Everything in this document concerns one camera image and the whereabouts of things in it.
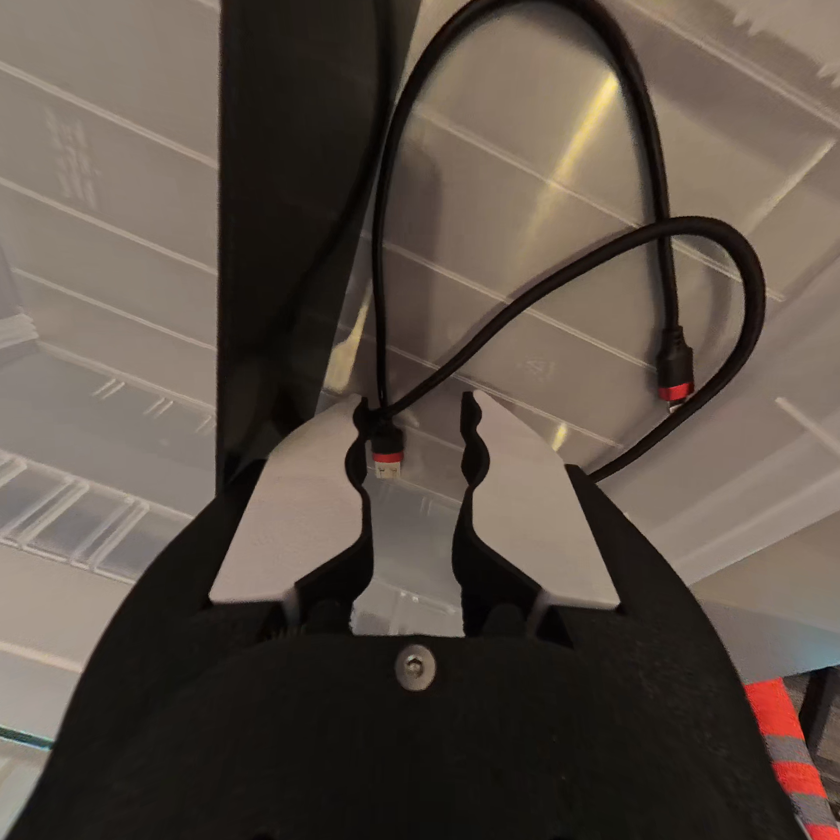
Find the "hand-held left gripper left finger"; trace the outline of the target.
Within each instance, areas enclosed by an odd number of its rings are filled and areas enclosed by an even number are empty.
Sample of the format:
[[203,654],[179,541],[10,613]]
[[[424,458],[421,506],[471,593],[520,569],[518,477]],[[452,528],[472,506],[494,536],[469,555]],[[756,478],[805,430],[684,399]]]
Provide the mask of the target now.
[[209,592],[215,605],[280,604],[304,624],[322,602],[350,611],[374,571],[366,399],[317,414],[268,457]]

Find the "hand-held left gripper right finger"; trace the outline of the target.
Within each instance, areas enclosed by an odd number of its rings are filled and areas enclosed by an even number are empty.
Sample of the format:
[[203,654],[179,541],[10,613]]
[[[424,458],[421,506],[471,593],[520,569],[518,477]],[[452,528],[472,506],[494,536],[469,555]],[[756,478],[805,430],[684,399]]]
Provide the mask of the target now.
[[467,607],[616,608],[620,602],[560,455],[485,392],[465,392],[467,483],[453,572]]

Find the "clear plastic storage bin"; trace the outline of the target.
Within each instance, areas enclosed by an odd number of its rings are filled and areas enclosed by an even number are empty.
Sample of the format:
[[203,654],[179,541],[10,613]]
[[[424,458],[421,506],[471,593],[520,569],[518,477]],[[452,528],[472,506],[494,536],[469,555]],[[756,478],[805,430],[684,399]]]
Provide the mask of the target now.
[[[838,658],[838,2],[609,2],[639,54],[674,214],[759,253],[768,321],[726,393],[605,489],[710,608],[742,672]],[[40,353],[2,445],[192,513],[211,494],[217,2],[2,2],[2,249]],[[643,220],[628,120],[567,17],[467,37],[408,124],[385,228],[392,393],[530,281]],[[405,412],[404,480],[458,499],[460,394],[567,461],[665,413],[655,258],[520,316]]]

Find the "red grey striped cloth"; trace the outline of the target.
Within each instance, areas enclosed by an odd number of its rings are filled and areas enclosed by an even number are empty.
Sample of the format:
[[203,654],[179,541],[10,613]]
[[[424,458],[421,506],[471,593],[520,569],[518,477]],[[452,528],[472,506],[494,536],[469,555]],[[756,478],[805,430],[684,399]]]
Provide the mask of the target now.
[[744,686],[773,772],[798,822],[811,839],[838,839],[838,823],[804,739],[795,706],[781,678]]

